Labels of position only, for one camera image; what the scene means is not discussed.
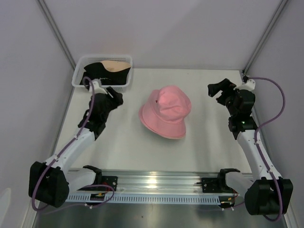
black cloth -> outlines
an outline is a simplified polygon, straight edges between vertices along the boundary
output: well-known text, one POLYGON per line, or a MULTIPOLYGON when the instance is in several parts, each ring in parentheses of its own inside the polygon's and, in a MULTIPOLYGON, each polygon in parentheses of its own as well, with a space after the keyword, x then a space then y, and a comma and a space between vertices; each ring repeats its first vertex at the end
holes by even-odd
POLYGON ((92 63, 85 66, 85 72, 82 78, 89 77, 91 80, 100 79, 102 85, 106 86, 119 86, 125 85, 127 83, 127 76, 130 71, 130 67, 121 71, 111 72, 108 71, 104 65, 100 62, 92 63))

robotic arm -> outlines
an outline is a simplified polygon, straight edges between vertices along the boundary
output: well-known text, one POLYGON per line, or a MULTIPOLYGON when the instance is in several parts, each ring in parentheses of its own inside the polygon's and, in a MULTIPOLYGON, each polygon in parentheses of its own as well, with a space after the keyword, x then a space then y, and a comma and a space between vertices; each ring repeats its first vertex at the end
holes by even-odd
POLYGON ((282 199, 282 213, 285 214, 293 185, 289 179, 283 179, 274 167, 261 142, 260 134, 257 132, 255 135, 257 125, 251 116, 251 109, 255 103, 255 95, 251 91, 254 88, 254 80, 247 77, 245 83, 239 87, 228 79, 208 85, 211 97, 222 91, 217 102, 225 106, 230 113, 229 129, 242 147, 254 178, 254 182, 251 182, 239 170, 222 169, 218 174, 218 180, 221 186, 230 187, 244 197, 250 215, 279 214, 279 197, 282 199), (275 180, 281 195, 278 195, 275 180))
POLYGON ((94 80, 92 83, 95 90, 94 103, 92 104, 92 98, 89 102, 89 106, 93 106, 92 111, 90 113, 89 110, 86 110, 76 133, 61 150, 64 152, 62 156, 57 152, 44 163, 37 161, 30 168, 28 193, 30 197, 33 197, 39 178, 43 171, 50 166, 39 184, 35 199, 57 208, 66 201, 70 192, 87 185, 101 184, 101 170, 93 166, 84 166, 77 172, 68 173, 79 155, 93 144, 105 129, 109 113, 123 104, 122 94, 115 92, 111 87, 101 88, 98 80, 94 80))

gray wall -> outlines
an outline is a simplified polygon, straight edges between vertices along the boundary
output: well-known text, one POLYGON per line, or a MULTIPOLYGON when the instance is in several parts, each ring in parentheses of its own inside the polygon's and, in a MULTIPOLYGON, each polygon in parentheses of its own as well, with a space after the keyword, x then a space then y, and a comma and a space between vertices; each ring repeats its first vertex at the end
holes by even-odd
POLYGON ((137 68, 242 69, 280 0, 46 0, 75 61, 130 54, 137 68))
POLYGON ((72 70, 34 0, 0 2, 0 195, 12 198, 1 228, 21 225, 29 168, 50 154, 72 70))
MULTIPOLYGON (((304 1, 292 0, 249 73, 269 77, 286 95, 283 115, 265 128, 274 164, 294 184, 292 206, 304 227, 304 1)), ((268 82, 257 82, 256 107, 262 121, 275 116, 282 105, 280 92, 268 82)))

white table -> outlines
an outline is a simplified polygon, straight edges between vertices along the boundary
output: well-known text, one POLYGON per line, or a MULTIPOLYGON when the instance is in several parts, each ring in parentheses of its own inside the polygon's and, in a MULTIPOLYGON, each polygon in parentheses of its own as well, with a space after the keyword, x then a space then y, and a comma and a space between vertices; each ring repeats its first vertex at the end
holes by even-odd
MULTIPOLYGON (((251 173, 245 154, 228 129, 226 107, 208 96, 207 85, 224 78, 241 83, 238 71, 134 69, 130 88, 123 94, 124 104, 110 113, 106 129, 72 167, 89 164, 111 170, 190 172, 237 168, 251 173), (185 119, 186 137, 181 140, 156 135, 138 117, 150 92, 167 85, 177 85, 192 102, 192 111, 185 119)), ((56 151, 75 132, 90 96, 84 88, 75 88, 56 151)))

white basket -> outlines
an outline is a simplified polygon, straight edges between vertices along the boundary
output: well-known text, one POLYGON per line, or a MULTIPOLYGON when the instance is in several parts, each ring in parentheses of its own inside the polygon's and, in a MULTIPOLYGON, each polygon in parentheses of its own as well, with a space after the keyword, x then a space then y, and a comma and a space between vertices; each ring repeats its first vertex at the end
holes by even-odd
POLYGON ((121 61, 121 62, 127 62, 131 65, 131 69, 128 73, 127 76, 127 83, 125 85, 111 85, 111 87, 119 92, 125 92, 127 89, 127 86, 130 84, 131 78, 132 78, 132 73, 133 73, 133 61, 132 57, 128 55, 102 55, 102 54, 91 54, 91 55, 85 55, 80 58, 78 61, 73 78, 72 78, 72 85, 74 87, 85 87, 84 85, 80 85, 80 82, 82 80, 83 74, 85 72, 85 66, 91 64, 91 63, 96 63, 100 62, 103 60, 114 60, 114 61, 121 61))

